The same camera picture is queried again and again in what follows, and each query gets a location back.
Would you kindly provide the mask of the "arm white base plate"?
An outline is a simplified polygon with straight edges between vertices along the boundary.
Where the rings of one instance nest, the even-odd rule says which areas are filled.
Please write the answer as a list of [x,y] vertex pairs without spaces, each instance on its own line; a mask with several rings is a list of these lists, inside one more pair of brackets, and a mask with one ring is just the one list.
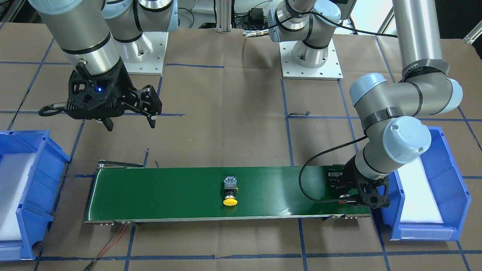
[[343,79],[344,76],[333,40],[330,40],[328,47],[325,48],[325,51],[327,51],[326,56],[319,58],[323,62],[323,65],[320,67],[304,67],[300,65],[302,61],[299,58],[295,58],[294,53],[292,53],[295,46],[296,41],[279,43],[282,77],[284,79]]
[[168,41],[167,32],[144,32],[137,41],[116,42],[130,75],[162,75]]

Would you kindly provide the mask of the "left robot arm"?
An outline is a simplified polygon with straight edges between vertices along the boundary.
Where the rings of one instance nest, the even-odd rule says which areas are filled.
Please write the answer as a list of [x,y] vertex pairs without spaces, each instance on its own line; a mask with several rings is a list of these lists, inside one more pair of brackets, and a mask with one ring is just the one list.
[[[394,0],[393,11],[402,79],[388,84],[383,75],[370,73],[351,85],[351,101],[368,143],[341,171],[330,171],[329,186],[338,194],[336,199],[307,194],[302,175],[308,163],[303,165],[299,187],[312,202],[389,207],[387,176],[420,157],[432,142],[429,129],[416,117],[450,112],[462,100],[462,87],[447,77],[435,2]],[[340,21],[339,7],[330,0],[284,0],[269,11],[267,29],[273,42],[295,41],[291,55],[296,63],[314,69],[324,64]]]

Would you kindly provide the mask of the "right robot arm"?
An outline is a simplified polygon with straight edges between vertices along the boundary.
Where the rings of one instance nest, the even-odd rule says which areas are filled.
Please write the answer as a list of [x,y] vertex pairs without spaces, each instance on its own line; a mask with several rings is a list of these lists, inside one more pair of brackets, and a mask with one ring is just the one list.
[[43,117],[66,113],[96,120],[112,131],[126,110],[155,128],[162,102],[152,85],[135,88],[126,63],[155,56],[147,33],[178,28],[176,0],[31,0],[73,71],[65,103],[44,106]]

